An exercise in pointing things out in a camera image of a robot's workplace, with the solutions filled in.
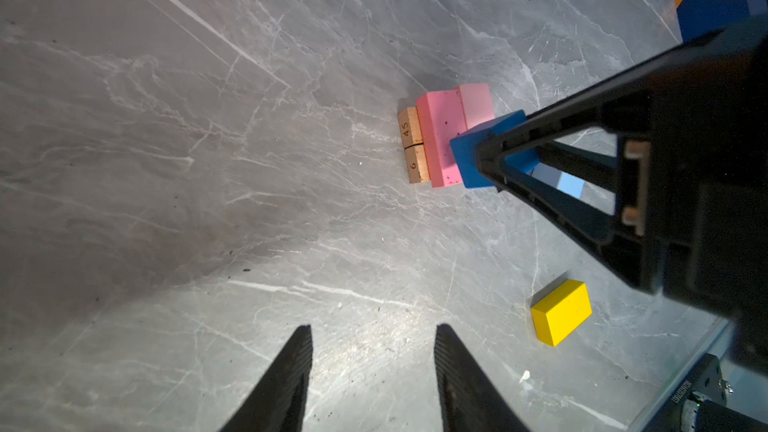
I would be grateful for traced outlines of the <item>engraved wooden plank block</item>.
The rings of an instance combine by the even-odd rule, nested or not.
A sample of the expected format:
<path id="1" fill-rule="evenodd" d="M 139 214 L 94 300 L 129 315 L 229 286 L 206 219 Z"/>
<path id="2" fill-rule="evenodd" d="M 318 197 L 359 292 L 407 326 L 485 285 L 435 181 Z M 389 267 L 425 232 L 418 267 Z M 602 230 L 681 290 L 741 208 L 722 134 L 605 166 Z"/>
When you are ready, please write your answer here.
<path id="1" fill-rule="evenodd" d="M 430 181 L 425 147 L 423 144 L 412 145 L 404 149 L 409 182 L 412 184 Z"/>

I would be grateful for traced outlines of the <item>plain wooden plank block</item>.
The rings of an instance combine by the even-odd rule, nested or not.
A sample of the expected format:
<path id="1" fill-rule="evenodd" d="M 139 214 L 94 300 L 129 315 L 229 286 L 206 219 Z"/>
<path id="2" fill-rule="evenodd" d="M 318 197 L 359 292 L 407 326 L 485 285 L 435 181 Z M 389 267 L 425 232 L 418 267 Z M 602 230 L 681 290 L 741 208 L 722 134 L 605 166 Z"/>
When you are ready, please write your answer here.
<path id="1" fill-rule="evenodd" d="M 419 113 L 416 107 L 407 107 L 397 114 L 400 137 L 404 149 L 424 142 Z"/>

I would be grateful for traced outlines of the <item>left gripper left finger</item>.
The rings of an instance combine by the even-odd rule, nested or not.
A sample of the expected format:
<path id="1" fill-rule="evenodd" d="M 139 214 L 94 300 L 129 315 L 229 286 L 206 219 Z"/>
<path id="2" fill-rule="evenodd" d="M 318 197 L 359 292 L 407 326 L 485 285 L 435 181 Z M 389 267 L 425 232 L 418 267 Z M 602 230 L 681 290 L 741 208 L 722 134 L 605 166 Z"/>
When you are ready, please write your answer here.
<path id="1" fill-rule="evenodd" d="M 220 431 L 300 432 L 312 361 L 311 326 L 301 325 Z"/>

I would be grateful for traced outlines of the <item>dark pink rectangular block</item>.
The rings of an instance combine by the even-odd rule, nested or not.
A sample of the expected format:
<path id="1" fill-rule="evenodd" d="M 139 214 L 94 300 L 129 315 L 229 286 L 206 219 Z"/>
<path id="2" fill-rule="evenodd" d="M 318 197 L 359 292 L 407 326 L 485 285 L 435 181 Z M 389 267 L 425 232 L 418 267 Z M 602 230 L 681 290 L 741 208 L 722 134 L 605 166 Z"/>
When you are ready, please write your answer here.
<path id="1" fill-rule="evenodd" d="M 467 130 L 457 88 L 428 92 L 416 101 L 433 188 L 462 183 L 450 141 Z"/>

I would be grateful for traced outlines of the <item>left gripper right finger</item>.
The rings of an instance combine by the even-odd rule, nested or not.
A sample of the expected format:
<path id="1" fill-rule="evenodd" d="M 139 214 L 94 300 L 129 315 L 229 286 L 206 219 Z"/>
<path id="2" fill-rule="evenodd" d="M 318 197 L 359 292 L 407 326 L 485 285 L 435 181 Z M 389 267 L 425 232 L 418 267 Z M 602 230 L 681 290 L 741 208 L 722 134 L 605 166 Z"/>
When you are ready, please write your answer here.
<path id="1" fill-rule="evenodd" d="M 444 431 L 529 431 L 448 324 L 437 326 L 434 362 Z"/>

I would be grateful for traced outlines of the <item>light pink rectangular block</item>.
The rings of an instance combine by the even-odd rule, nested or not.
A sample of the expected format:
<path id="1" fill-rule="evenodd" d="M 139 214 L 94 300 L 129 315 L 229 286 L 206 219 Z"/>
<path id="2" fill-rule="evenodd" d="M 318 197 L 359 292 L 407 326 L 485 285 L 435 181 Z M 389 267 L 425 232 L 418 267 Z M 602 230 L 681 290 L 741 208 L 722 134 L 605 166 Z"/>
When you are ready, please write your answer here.
<path id="1" fill-rule="evenodd" d="M 472 129 L 495 118 L 489 85 L 462 84 L 457 87 L 462 102 L 466 127 Z"/>

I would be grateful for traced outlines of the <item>light blue cube block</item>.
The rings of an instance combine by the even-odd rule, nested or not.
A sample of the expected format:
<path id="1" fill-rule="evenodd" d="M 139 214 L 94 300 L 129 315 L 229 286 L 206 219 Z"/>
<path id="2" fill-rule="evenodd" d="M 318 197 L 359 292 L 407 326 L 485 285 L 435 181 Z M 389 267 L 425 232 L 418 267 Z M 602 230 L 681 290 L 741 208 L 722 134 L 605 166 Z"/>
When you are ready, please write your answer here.
<path id="1" fill-rule="evenodd" d="M 576 199 L 581 198 L 585 184 L 585 181 L 581 178 L 562 172 L 544 163 L 539 163 L 533 169 L 531 176 Z"/>

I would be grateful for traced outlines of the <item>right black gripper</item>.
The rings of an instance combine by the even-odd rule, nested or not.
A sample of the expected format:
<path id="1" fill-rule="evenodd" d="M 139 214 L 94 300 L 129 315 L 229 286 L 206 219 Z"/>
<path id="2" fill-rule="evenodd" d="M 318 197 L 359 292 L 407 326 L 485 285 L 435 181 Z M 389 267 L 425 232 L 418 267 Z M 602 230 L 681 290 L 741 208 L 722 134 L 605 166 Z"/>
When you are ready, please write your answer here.
<path id="1" fill-rule="evenodd" d="M 528 117 L 477 148 L 500 159 L 591 127 L 650 146 L 630 204 L 641 240 L 613 215 L 503 160 L 494 186 L 533 209 L 626 285 L 734 321 L 732 354 L 767 370 L 767 19 L 711 32 Z"/>

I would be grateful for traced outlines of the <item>dark blue cube block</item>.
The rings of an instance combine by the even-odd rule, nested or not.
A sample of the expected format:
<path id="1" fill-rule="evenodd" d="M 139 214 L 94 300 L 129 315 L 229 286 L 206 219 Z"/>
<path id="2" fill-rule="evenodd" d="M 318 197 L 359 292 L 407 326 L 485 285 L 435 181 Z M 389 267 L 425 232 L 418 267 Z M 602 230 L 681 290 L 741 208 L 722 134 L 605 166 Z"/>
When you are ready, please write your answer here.
<path id="1" fill-rule="evenodd" d="M 519 110 L 481 123 L 450 141 L 451 150 L 459 167 L 463 184 L 467 189 L 494 186 L 479 171 L 476 153 L 477 146 L 485 140 L 507 132 L 525 121 L 525 113 Z M 539 157 L 534 149 L 528 149 L 506 158 L 508 166 L 526 174 L 532 173 L 539 163 Z"/>

